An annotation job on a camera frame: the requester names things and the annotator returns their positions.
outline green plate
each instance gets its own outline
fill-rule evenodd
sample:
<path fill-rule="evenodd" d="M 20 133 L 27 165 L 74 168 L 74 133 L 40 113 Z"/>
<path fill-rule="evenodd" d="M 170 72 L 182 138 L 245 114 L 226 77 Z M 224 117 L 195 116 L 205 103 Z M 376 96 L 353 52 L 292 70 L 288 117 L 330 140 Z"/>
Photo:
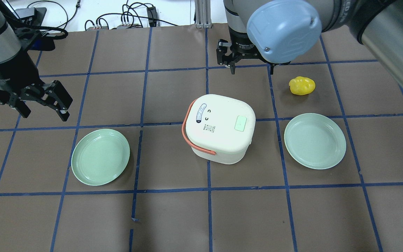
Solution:
<path fill-rule="evenodd" d="M 127 166 L 128 141 L 113 129 L 98 129 L 86 135 L 72 152 L 71 168 L 76 178 L 90 186 L 112 182 Z"/>
<path fill-rule="evenodd" d="M 285 129 L 284 142 L 298 163 L 312 169 L 336 166 L 346 152 L 346 139 L 340 127 L 315 113 L 293 118 Z"/>

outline black cable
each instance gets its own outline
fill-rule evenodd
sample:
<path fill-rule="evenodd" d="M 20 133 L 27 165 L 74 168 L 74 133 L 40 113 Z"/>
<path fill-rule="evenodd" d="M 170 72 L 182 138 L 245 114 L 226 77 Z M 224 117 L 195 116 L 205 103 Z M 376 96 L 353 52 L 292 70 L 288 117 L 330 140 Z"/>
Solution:
<path fill-rule="evenodd" d="M 134 23 L 135 23 L 135 16 L 130 13 L 130 9 L 134 11 L 134 13 L 136 14 L 136 16 L 138 16 L 138 13 L 136 12 L 136 10 L 135 10 L 135 9 L 132 9 L 132 8 L 129 8 L 129 10 L 126 11 L 126 12 L 124 12 L 124 13 L 126 13 L 127 19 L 128 19 L 128 16 L 131 16 L 131 17 L 132 17 L 132 24 L 134 24 Z M 138 18 L 138 20 L 139 20 L 139 24 L 141 25 L 141 27 L 144 27 L 144 25 L 142 24 L 141 19 Z"/>
<path fill-rule="evenodd" d="M 128 8 L 127 11 L 123 11 L 124 6 L 126 6 Z M 132 10 L 136 14 L 136 16 L 138 16 L 138 13 L 136 12 L 135 8 L 132 8 L 131 5 L 122 5 L 122 12 L 123 13 L 131 14 L 130 10 Z M 132 24 L 134 24 L 135 23 L 135 16 L 133 16 L 133 15 L 130 15 L 130 16 L 132 17 Z M 141 27 L 144 27 L 144 25 L 142 24 L 141 19 L 138 18 L 138 20 L 139 20 L 139 24 L 141 24 Z"/>
<path fill-rule="evenodd" d="M 145 4 L 143 4 L 143 3 L 134 2 L 134 3 L 132 3 L 132 4 L 128 7 L 127 11 L 130 12 L 129 10 L 131 9 L 131 10 L 134 11 L 134 13 L 136 14 L 136 16 L 138 16 L 138 13 L 136 12 L 135 9 L 136 9 L 136 8 L 139 8 L 139 7 L 143 6 L 143 5 L 144 5 L 146 8 L 149 8 L 147 5 L 145 5 Z M 139 19 L 139 23 L 141 24 L 141 26 L 144 27 L 144 25 L 142 24 L 141 19 L 140 19 L 140 18 L 138 18 L 138 19 Z"/>
<path fill-rule="evenodd" d="M 63 32 L 62 35 L 58 35 L 55 37 L 52 37 L 53 40 L 62 40 L 64 38 L 66 38 L 68 36 L 68 31 L 59 27 L 38 27 L 38 26 L 32 26 L 30 24 L 24 24 L 23 22 L 20 22 L 16 19 L 13 19 L 11 16 L 7 16 L 5 14 L 3 14 L 5 16 L 6 19 L 9 19 L 10 21 L 12 21 L 12 25 L 14 25 L 15 27 L 26 27 L 26 28 L 30 28 L 30 29 L 36 29 L 36 30 L 56 30 L 58 32 Z"/>
<path fill-rule="evenodd" d="M 66 11 L 66 9 L 65 9 L 60 3 L 57 3 L 57 2 L 54 2 L 54 1 L 50 1 L 50 0 L 41 0 L 41 1 L 35 1 L 35 2 L 30 3 L 29 5 L 27 5 L 26 8 L 29 8 L 31 5 L 37 4 L 37 3 L 53 3 L 53 4 L 56 4 L 56 5 L 59 5 L 59 6 L 63 9 L 63 11 L 64 11 L 64 13 L 65 13 L 65 15 L 66 15 L 66 22 L 63 23 L 63 24 L 61 24 L 61 25 L 59 25 L 59 26 L 57 26 L 57 27 L 62 27 L 62 26 L 64 26 L 63 29 L 66 28 L 66 26 L 68 25 L 68 22 L 69 22 L 70 20 L 69 20 L 68 12 Z"/>
<path fill-rule="evenodd" d="M 132 14 L 125 14 L 125 13 L 106 13 L 106 14 L 103 14 L 103 15 L 101 15 L 101 16 L 99 16 L 96 20 L 98 20 L 98 19 L 100 19 L 101 17 L 103 17 L 103 16 L 107 16 L 107 15 L 128 15 L 128 16 L 134 16 L 134 15 L 132 15 Z M 148 17 L 148 16 L 135 16 L 135 17 L 137 17 L 137 18 L 142 18 L 142 19 L 149 19 L 149 20 L 154 20 L 154 21 L 161 21 L 161 22 L 164 22 L 164 23 L 166 23 L 166 24 L 170 24 L 170 25 L 172 25 L 172 26 L 178 26 L 178 24 L 172 24 L 171 22 L 168 22 L 168 21 L 164 21 L 164 20 L 161 20 L 161 19 L 154 19 L 153 17 Z"/>
<path fill-rule="evenodd" d="M 125 4 L 125 5 L 122 5 L 122 13 L 126 13 L 126 11 L 124 11 L 123 10 L 123 7 L 129 7 L 127 4 Z M 122 22 L 122 18 L 123 18 L 123 21 L 125 22 L 125 15 L 122 15 L 122 16 L 120 16 L 120 18 L 121 18 L 121 22 Z"/>
<path fill-rule="evenodd" d="M 86 30 L 86 24 L 88 24 L 88 22 L 91 22 L 91 24 L 93 24 L 93 27 L 96 26 L 92 20 L 87 20 L 87 21 L 85 22 L 85 30 Z"/>
<path fill-rule="evenodd" d="M 78 10 L 78 8 L 76 7 L 76 11 L 74 12 L 74 14 L 72 15 L 72 17 L 68 20 L 68 21 L 66 21 L 66 23 L 65 24 L 62 24 L 62 25 L 66 25 L 66 24 L 68 24 L 75 16 L 76 16 L 76 14 L 77 14 L 77 10 Z"/>
<path fill-rule="evenodd" d="M 103 19 L 103 18 L 100 18 L 99 19 L 99 25 L 100 25 L 100 27 L 102 28 L 102 24 L 100 23 L 100 20 L 101 19 Z M 108 26 L 108 22 L 105 20 L 105 19 L 103 19 L 104 21 L 105 21 L 105 23 L 107 24 L 107 30 L 110 30 L 110 27 Z"/>
<path fill-rule="evenodd" d="M 139 6 L 136 6 L 136 7 L 134 7 L 134 8 L 139 8 L 139 7 L 143 6 L 143 5 L 144 5 L 146 8 L 148 8 L 148 6 L 145 5 L 145 3 L 140 3 L 140 2 L 134 2 L 134 3 L 132 3 L 130 6 L 133 8 L 133 5 L 134 5 L 134 4 L 139 5 Z"/>
<path fill-rule="evenodd" d="M 8 0 L 6 0 L 8 6 L 10 6 L 10 8 L 13 10 L 13 13 L 15 13 L 15 15 L 18 17 L 18 20 L 21 20 L 20 16 L 18 15 L 18 13 L 16 13 L 15 9 L 12 7 L 12 5 L 8 2 Z"/>

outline table surface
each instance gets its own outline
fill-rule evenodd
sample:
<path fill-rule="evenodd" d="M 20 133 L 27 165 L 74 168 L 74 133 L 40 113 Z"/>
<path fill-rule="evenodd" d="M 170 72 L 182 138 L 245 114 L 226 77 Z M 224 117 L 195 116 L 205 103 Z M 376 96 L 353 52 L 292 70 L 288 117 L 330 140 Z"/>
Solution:
<path fill-rule="evenodd" d="M 29 102 L 0 106 L 0 251 L 403 251 L 403 90 L 346 27 L 274 75 L 216 63 L 226 24 L 72 32 L 29 52 L 45 82 L 74 101 L 62 122 Z M 308 96 L 288 82 L 316 82 Z M 219 94 L 256 114 L 253 142 L 230 166 L 196 156 L 181 136 L 194 99 Z M 287 152 L 288 122 L 331 118 L 347 150 L 313 170 Z M 131 147 L 125 171 L 98 187 L 69 169 L 86 134 L 112 128 Z"/>

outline yellow bell pepper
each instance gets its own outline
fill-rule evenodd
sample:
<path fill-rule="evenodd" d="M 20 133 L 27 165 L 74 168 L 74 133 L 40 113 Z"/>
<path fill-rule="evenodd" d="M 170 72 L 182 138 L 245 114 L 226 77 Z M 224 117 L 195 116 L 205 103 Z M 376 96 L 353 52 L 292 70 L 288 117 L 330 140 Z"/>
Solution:
<path fill-rule="evenodd" d="M 313 92 L 315 82 L 309 78 L 298 76 L 288 83 L 290 91 L 294 95 L 303 96 Z"/>

